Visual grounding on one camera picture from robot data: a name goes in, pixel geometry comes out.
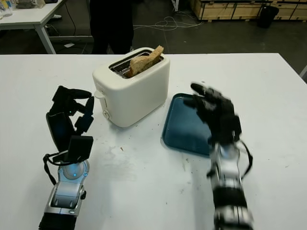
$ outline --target floor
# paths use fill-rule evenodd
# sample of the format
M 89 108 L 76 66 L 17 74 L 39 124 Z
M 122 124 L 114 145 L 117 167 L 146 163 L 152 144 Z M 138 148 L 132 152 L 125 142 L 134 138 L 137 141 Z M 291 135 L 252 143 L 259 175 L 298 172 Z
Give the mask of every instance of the floor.
M 168 25 L 175 19 L 178 26 L 199 24 L 188 12 L 185 0 L 181 10 L 174 13 L 171 0 L 134 0 L 133 23 L 135 25 L 154 25 L 168 20 Z M 76 35 L 89 35 L 89 15 L 86 1 L 67 1 L 67 8 L 76 25 Z M 57 14 L 62 20 L 50 22 L 50 35 L 73 35 L 74 26 L 63 6 Z M 269 29 L 258 28 L 256 22 L 218 21 L 203 23 L 190 28 L 167 27 L 171 31 L 157 30 L 150 27 L 135 27 L 133 47 L 156 47 L 162 45 L 167 54 L 193 53 L 280 53 L 285 60 L 300 73 L 307 65 L 307 23 L 273 22 Z M 88 54 L 93 44 L 82 41 L 74 42 L 71 48 L 65 48 L 68 42 L 53 42 L 58 54 Z M 15 30 L 0 32 L 0 54 L 45 54 L 38 35 L 33 30 Z

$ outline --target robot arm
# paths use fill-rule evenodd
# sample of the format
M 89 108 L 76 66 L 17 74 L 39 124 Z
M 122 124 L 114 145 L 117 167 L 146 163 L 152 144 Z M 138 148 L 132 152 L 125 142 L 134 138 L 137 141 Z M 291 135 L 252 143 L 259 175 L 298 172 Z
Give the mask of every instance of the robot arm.
M 75 99 L 86 99 L 85 106 Z M 47 113 L 47 123 L 59 153 L 46 154 L 44 169 L 54 187 L 45 207 L 40 230 L 73 230 L 82 201 L 86 197 L 84 180 L 89 173 L 89 162 L 93 137 L 81 136 L 93 121 L 94 98 L 90 92 L 69 90 L 59 86 L 53 99 L 54 104 Z M 79 117 L 73 127 L 69 116 L 76 111 Z M 47 163 L 58 166 L 58 182 L 51 175 Z
M 197 115 L 208 124 L 212 134 L 208 140 L 212 150 L 211 169 L 207 177 L 213 190 L 215 229 L 251 230 L 253 217 L 248 211 L 242 178 L 252 166 L 252 156 L 243 143 L 248 152 L 249 167 L 241 176 L 238 168 L 240 151 L 236 146 L 241 134 L 239 117 L 231 101 L 218 91 L 195 83 L 191 84 L 191 88 L 198 95 L 185 104 L 197 110 Z

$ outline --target blue tray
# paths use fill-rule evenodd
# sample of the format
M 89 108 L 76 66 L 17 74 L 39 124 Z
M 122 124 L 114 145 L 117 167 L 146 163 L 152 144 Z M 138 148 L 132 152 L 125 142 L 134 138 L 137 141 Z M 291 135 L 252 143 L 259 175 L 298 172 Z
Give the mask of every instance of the blue tray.
M 192 99 L 192 95 L 185 93 L 174 95 L 162 139 L 171 148 L 208 157 L 210 146 L 207 140 L 211 136 L 209 127 L 197 116 L 195 109 L 183 103 L 184 99 Z

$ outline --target white toaster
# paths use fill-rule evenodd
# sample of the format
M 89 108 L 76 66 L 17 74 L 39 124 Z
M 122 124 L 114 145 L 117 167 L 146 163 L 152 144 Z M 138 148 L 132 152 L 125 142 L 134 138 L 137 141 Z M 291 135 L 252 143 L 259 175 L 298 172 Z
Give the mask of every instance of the white toaster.
M 94 96 L 100 100 L 103 115 L 119 127 L 136 123 L 167 98 L 170 60 L 165 55 L 149 69 L 126 77 L 130 60 L 151 52 L 151 48 L 139 48 L 93 72 L 97 89 Z

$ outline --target white desk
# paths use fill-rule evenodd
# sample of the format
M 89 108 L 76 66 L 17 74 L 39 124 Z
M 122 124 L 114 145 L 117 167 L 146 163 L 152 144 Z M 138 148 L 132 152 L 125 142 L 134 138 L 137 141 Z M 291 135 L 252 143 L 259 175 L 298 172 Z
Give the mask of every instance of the white desk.
M 45 24 L 65 1 L 59 0 L 57 3 L 46 4 L 41 9 L 16 9 L 12 16 L 0 20 L 0 30 L 35 29 L 47 53 L 55 54 L 45 30 Z
M 210 160 L 160 141 L 173 95 L 191 93 L 191 81 L 219 89 L 240 115 L 242 139 L 254 155 L 243 185 L 255 229 L 303 229 L 307 85 L 278 54 L 169 57 L 166 103 L 137 125 L 121 129 L 108 123 L 95 102 L 87 132 L 94 137 L 87 198 L 76 229 L 213 229 Z M 37 229 L 52 188 L 42 157 L 56 152 L 45 119 L 51 98 L 58 85 L 94 92 L 92 71 L 111 59 L 115 56 L 0 56 L 0 229 Z

